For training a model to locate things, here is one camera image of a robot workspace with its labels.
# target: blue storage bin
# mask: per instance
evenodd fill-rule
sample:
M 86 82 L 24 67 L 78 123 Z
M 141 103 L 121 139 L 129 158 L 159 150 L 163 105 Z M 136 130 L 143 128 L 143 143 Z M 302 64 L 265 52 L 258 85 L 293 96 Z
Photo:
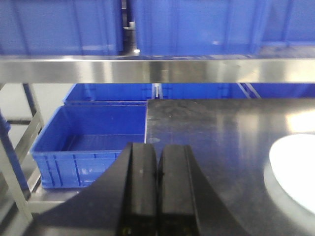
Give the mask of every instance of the blue storage bin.
M 262 98 L 315 97 L 315 84 L 252 84 Z
M 58 108 L 31 148 L 43 187 L 90 185 L 127 142 L 144 142 L 145 119 L 145 105 Z
M 143 55 L 254 54 L 270 0 L 131 0 Z
M 161 84 L 163 99 L 232 98 L 236 84 Z M 145 104 L 152 98 L 152 84 L 76 84 L 65 105 Z
M 315 1 L 273 0 L 265 45 L 314 45 Z
M 163 84 L 164 99 L 219 99 L 238 98 L 237 84 Z
M 0 54 L 117 55 L 120 0 L 1 0 Z
M 65 105 L 144 104 L 152 98 L 152 84 L 75 84 Z

